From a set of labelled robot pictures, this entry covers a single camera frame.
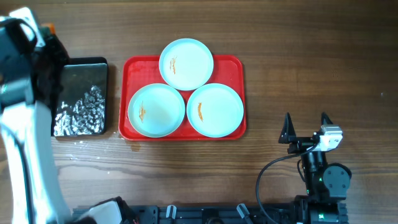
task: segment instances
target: brown stain on plate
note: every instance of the brown stain on plate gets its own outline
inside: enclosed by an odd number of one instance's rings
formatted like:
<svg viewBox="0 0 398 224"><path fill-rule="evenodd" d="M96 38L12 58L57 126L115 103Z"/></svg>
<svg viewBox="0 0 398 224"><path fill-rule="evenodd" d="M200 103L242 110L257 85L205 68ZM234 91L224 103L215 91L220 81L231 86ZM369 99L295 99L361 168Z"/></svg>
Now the brown stain on plate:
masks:
<svg viewBox="0 0 398 224"><path fill-rule="evenodd" d="M171 61L170 61L170 70L173 71L174 75L175 75L175 59L176 58L177 58L177 56L172 58Z"/></svg>
<svg viewBox="0 0 398 224"><path fill-rule="evenodd" d="M141 106L139 108L139 118L141 119L141 122L144 122L144 116L145 116L146 110L144 110L144 102L141 103Z"/></svg>
<svg viewBox="0 0 398 224"><path fill-rule="evenodd" d="M203 122L203 116L201 115L200 109L201 109L201 103L199 103L199 105L198 105L198 114L199 114L200 120Z"/></svg>

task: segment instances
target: wooden table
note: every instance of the wooden table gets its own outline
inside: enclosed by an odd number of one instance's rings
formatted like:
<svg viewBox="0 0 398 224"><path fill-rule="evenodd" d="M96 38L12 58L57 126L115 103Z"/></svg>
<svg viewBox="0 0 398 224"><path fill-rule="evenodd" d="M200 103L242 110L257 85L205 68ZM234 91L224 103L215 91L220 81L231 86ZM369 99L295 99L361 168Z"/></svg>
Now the wooden table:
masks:
<svg viewBox="0 0 398 224"><path fill-rule="evenodd" d="M326 111L344 131L328 154L353 172L350 223L398 221L398 6L393 1L16 0L53 22L71 57L111 65L109 125L102 136L53 138L70 208L122 196L130 205L256 204L260 169L285 156L277 143L290 112L310 136ZM158 55L171 41L198 39L244 64L248 129L237 141L129 142L118 132L123 64ZM0 221L12 195L1 150ZM277 163L261 183L264 202L305 194L297 159Z"/></svg>

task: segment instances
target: round plate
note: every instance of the round plate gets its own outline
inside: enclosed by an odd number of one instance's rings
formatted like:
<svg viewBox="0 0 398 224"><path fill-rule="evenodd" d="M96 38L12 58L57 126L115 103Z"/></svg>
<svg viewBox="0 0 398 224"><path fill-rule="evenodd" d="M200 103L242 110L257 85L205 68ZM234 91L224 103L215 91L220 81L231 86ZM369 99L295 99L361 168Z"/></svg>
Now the round plate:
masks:
<svg viewBox="0 0 398 224"><path fill-rule="evenodd" d="M243 119L243 102L230 87L207 84L195 90L188 100L188 120L200 134L211 138L227 136Z"/></svg>
<svg viewBox="0 0 398 224"><path fill-rule="evenodd" d="M185 104L174 88L165 84L150 84L132 96L127 113L138 133L159 138L180 126L185 116Z"/></svg>
<svg viewBox="0 0 398 224"><path fill-rule="evenodd" d="M194 39L173 41L159 60L163 79L178 90L194 90L204 85L213 73L213 66L209 49Z"/></svg>

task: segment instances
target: black cable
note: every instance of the black cable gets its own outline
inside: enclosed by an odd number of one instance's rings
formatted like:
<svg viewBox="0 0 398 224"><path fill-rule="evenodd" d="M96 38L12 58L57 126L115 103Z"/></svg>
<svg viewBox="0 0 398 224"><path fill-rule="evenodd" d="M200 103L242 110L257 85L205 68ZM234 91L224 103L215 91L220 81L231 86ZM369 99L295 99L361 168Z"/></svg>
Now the black cable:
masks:
<svg viewBox="0 0 398 224"><path fill-rule="evenodd" d="M17 135L8 128L5 124L0 123L1 129L8 132L8 134L14 139L15 145L18 148L19 155L21 157L22 171L24 173L24 183L25 183L25 197L26 197L26 207L27 207L27 219L29 224L33 224L33 198L32 191L30 189L30 179L29 179L29 171L26 161L26 155L24 151L24 145L18 141Z"/></svg>
<svg viewBox="0 0 398 224"><path fill-rule="evenodd" d="M305 182L304 176L301 173L300 162L301 162L301 159L297 161L297 170L298 170L298 173L300 174L301 179L303 180L303 182Z"/></svg>
<svg viewBox="0 0 398 224"><path fill-rule="evenodd" d="M257 198L257 203L259 204L260 209L261 209L261 211L263 212L263 214L264 214L271 222L273 222L273 223L275 223L275 224L278 224L275 220L273 220L273 219L268 215L268 213L266 212L266 210L264 209L264 207L262 206L262 203L261 203L260 194L259 194L259 185L260 185L260 180L261 180L262 174L266 171L266 169L268 169L268 167L270 167L270 166L273 165L274 163L279 162L279 161L283 161L283 160L285 160L285 159L290 159L290 158L293 158L293 157L298 157L298 156L306 155L307 153L312 152L317 146L318 146L318 144L312 146L311 149L309 149L309 150L307 150L307 151L305 151L305 152L302 152L302 153L300 153L300 154L294 154L294 155L290 155L290 156L285 156L285 157L281 157L281 158L279 158L279 159L276 159L276 160L274 160L274 161L271 161L271 162L268 163L264 168L262 168L262 170L260 171L259 176L257 177L257 182L256 182L256 198Z"/></svg>

